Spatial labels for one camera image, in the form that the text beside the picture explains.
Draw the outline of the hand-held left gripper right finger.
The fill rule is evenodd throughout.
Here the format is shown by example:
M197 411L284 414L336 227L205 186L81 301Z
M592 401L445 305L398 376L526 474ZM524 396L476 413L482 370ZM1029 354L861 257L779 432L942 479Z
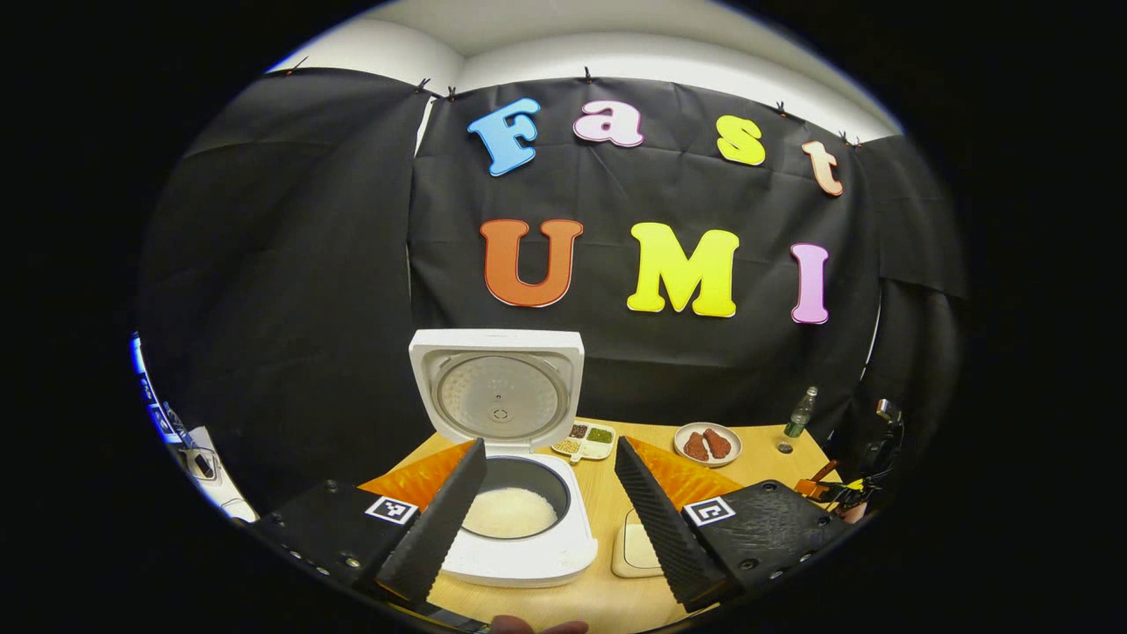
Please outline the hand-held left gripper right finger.
M740 485L629 436L615 473L687 611L767 593L857 528L777 479Z

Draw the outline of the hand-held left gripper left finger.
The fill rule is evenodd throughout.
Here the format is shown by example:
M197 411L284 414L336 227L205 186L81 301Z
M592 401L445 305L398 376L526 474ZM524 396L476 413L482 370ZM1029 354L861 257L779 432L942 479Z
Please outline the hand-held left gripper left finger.
M487 472L483 440L454 447L431 501L389 485L326 481L249 525L283 557L356 593L403 607L426 602Z

